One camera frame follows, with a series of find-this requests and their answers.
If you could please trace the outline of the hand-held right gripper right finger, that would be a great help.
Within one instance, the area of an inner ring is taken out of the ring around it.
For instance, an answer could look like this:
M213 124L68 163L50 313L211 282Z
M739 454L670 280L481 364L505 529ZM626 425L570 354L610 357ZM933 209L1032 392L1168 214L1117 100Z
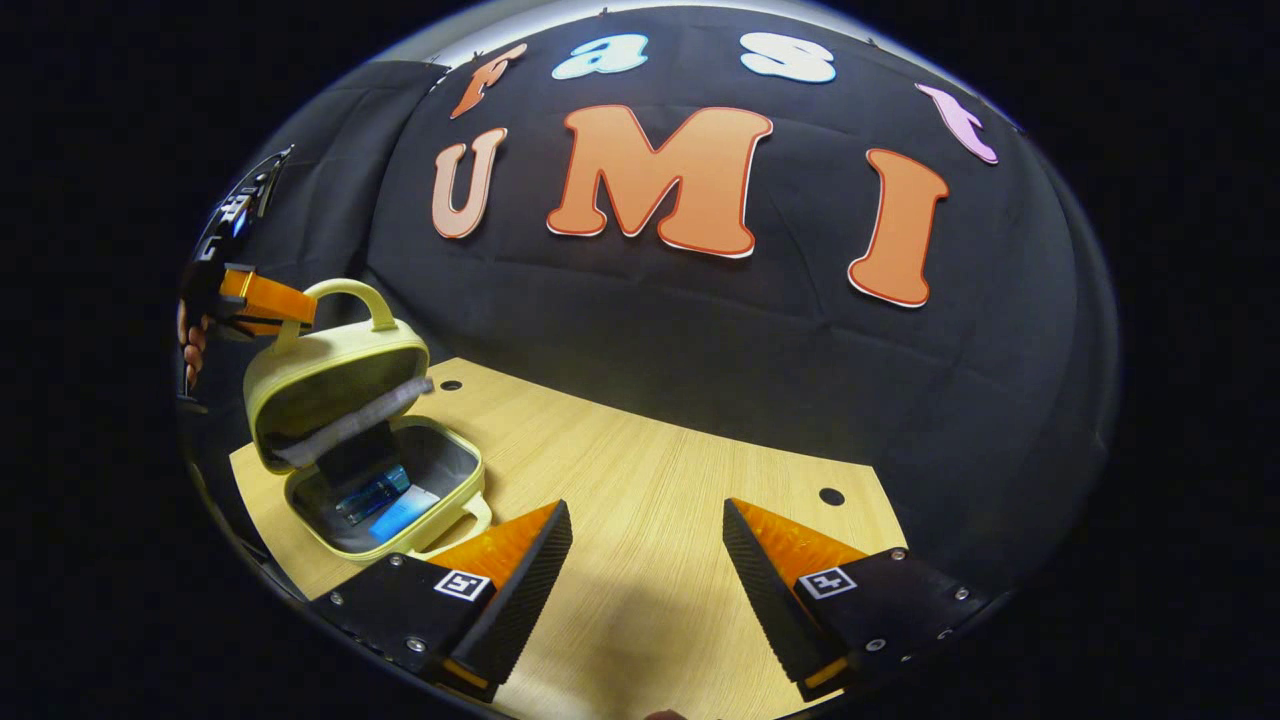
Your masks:
M805 701L864 692L934 657L992 596L905 547L867 553L740 498L723 542L787 679Z

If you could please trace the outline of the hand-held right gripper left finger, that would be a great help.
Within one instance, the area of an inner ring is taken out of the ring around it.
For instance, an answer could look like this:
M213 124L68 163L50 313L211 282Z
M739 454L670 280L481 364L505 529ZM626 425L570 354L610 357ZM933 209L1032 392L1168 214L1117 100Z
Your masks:
M308 606L407 673L490 702L524 652L572 539L559 500L426 560L392 553Z

